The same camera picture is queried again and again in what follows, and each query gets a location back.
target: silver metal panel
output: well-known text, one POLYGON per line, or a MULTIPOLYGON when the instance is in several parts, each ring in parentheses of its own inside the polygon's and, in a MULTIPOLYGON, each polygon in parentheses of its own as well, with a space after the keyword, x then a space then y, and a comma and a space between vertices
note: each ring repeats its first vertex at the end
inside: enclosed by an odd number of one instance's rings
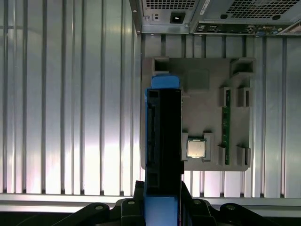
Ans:
POLYGON ((122 1, 104 1, 104 174, 105 195, 120 193, 120 90, 122 1))
POLYGON ((238 15, 236 18, 231 17, 231 14, 228 14, 228 18, 221 19, 221 14, 226 14, 228 9, 231 7, 234 0, 229 1, 220 1, 220 0, 210 0, 209 4, 205 8, 205 11, 202 11, 204 8, 205 3, 208 3, 206 0, 201 0, 197 9, 196 13, 193 17, 194 20, 200 20, 200 21, 209 21, 209 22, 222 22, 222 23, 268 23, 268 24, 289 24, 289 23, 295 23, 298 21, 301 17, 300 15, 300 2, 296 2, 296 4, 289 8, 286 12, 281 14, 281 18, 278 20, 273 20, 272 16, 268 16, 267 18, 264 18, 263 12, 266 13, 274 13, 276 10, 280 10, 281 7, 287 7, 285 3, 282 2, 276 5, 269 5, 266 4, 271 3, 271 1, 260 1, 260 3, 256 4, 254 2, 250 1, 239 1, 239 4, 244 6, 245 8, 239 8, 240 5, 235 4, 235 6, 232 7, 232 10, 236 9, 236 14, 238 15), (260 4, 264 4, 266 8, 263 10, 258 10, 260 8, 260 4), (248 10, 250 7, 253 7, 256 9, 256 11, 248 10))
POLYGON ((100 104, 101 104, 101 22, 102 2, 83 1, 83 73, 82 80, 82 152, 84 191, 88 195, 100 194, 100 104))
MULTIPOLYGON (((15 1, 15 24, 17 26, 22 26, 24 24, 23 20, 23 1, 15 1)), ((15 29, 15 39, 16 39, 16 76, 15 76, 15 153, 16 153, 16 183, 15 192, 23 192, 23 118, 24 118, 24 107, 23 107, 23 97, 24 97, 24 67, 23 67, 23 29, 15 29)))
MULTIPOLYGON (((226 37, 226 57, 236 58, 243 56, 243 38, 226 37)), ((224 196, 240 197, 243 172, 225 172, 224 196)))
POLYGON ((43 2, 28 0, 26 81, 26 191, 42 192, 43 2))
POLYGON ((145 35, 145 57, 161 55, 161 35, 145 35))
MULTIPOLYGON (((246 50, 246 57, 253 57, 254 56, 254 38, 253 37, 246 37, 245 44, 243 48, 246 50)), ((254 87, 253 85, 254 78, 250 79, 250 87, 254 87)), ((251 148, 251 153, 253 153, 253 117, 254 110, 251 108, 250 110, 250 136, 249 136, 249 147, 251 148)), ((244 173, 244 181, 242 182, 242 189, 241 193, 244 194, 244 197, 251 197, 252 196, 252 167, 248 168, 244 173)))
POLYGON ((62 11, 60 2, 47 4, 47 59, 45 112, 45 190, 61 193, 62 11))
POLYGON ((166 35, 165 37, 165 55, 169 57, 182 57, 182 48, 175 48, 181 46, 182 37, 180 35, 166 35))
POLYGON ((287 39, 286 130, 285 130, 285 198, 301 198, 301 40, 287 39))
POLYGON ((82 164, 82 28, 83 28, 83 1, 73 1, 73 66, 72 66, 72 145, 73 145, 73 194, 80 194, 83 190, 83 164, 82 164))
POLYGON ((253 40, 253 56, 256 58, 256 76, 251 79, 253 88, 253 162, 252 162, 252 197, 260 197, 262 192, 262 155, 264 152, 264 104, 265 104, 265 39, 253 40))
POLYGON ((130 5, 126 2, 122 2, 122 74, 121 74, 121 188, 124 195, 132 194, 132 182, 131 182, 131 165, 132 165, 132 140, 133 134, 133 57, 127 57, 132 55, 133 51, 133 23, 132 23, 132 12, 130 5))
POLYGON ((280 198, 281 193, 282 43, 282 39, 267 38, 264 164, 264 196, 267 198, 280 198))
POLYGON ((74 47, 75 47, 75 32, 74 32, 74 1, 66 1, 64 6, 65 18, 63 32, 63 55, 65 64, 63 67, 63 98, 62 109, 63 110, 63 186, 62 190, 65 190, 65 194, 73 193, 73 158, 74 158, 74 130, 73 130, 73 76, 74 76, 74 47))
MULTIPOLYGON (((222 58, 222 37, 207 36, 206 37, 206 58, 222 58)), ((205 171, 204 173, 204 196, 220 197, 220 193, 224 190, 224 172, 205 171)))
POLYGON ((140 163, 140 98, 141 98, 141 52, 142 52, 142 40, 141 35, 135 33, 134 25, 132 26, 132 32, 134 37, 133 46, 133 102, 132 102, 132 194, 135 190, 135 183, 140 179, 140 170, 142 169, 140 163))
MULTIPOLYGON (((16 25, 16 18, 14 16, 15 2, 8 2, 8 26, 16 25)), ((16 29, 9 29, 7 33, 7 40, 5 42, 8 44, 7 50, 7 73, 11 76, 7 76, 7 87, 6 87, 6 126, 4 128, 6 132, 6 145, 4 146, 4 151, 6 151, 6 164, 4 163, 4 168, 6 167, 6 190, 8 193, 15 192, 15 164, 16 164, 16 149, 15 149, 15 76, 16 76, 16 29)))
MULTIPOLYGON (((4 42, 4 0, 0 0, 0 165, 3 166, 4 160, 4 150, 3 150, 3 142, 4 142, 4 125, 5 119, 4 117, 4 51, 5 51, 5 42, 4 42)), ((3 192, 3 167, 0 167, 0 193, 3 192)))

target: screw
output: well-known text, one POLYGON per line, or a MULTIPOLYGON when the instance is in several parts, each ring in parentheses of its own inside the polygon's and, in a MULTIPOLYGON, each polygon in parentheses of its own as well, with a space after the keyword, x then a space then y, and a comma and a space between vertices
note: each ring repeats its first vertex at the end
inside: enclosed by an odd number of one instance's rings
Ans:
POLYGON ((231 205, 226 206, 226 208, 229 209, 229 210, 235 210, 235 207, 234 207, 234 206, 231 206, 231 205))
POLYGON ((200 202, 199 200, 195 200, 195 201, 194 201, 194 204, 200 205, 201 202, 200 202))
POLYGON ((95 209, 96 209, 96 210, 102 210, 103 207, 102 207, 102 206, 96 206, 95 209))

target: corrugated metal surface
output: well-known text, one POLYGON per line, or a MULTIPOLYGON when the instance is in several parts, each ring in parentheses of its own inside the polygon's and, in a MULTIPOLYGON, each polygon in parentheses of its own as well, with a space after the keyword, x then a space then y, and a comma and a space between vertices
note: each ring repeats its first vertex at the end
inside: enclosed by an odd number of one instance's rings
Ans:
POLYGON ((141 38, 128 1, 0 0, 0 10, 1 192, 131 195, 141 38))
MULTIPOLYGON (((301 38, 136 36, 127 0, 0 0, 0 199, 45 206, 130 196, 145 174, 141 58, 154 56, 257 59, 252 168, 185 172, 193 196, 300 199, 300 46, 301 38)), ((269 204, 260 200, 244 202, 269 204)))

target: metal mesh vent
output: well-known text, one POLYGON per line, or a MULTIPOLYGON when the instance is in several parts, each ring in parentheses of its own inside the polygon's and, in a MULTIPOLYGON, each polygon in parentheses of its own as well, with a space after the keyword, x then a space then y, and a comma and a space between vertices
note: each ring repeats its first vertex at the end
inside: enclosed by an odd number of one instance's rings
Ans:
POLYGON ((146 7, 151 9, 190 9, 195 0, 146 0, 146 7))
POLYGON ((234 0, 227 11, 232 18, 271 18, 280 16, 300 0, 234 0))

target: green circuit board strip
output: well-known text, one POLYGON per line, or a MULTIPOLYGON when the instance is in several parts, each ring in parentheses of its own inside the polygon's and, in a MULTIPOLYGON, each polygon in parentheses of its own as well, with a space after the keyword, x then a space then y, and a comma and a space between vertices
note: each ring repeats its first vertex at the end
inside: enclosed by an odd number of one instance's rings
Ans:
POLYGON ((226 149, 226 165, 230 162, 231 90, 226 91, 226 106, 222 107, 222 146, 226 149))

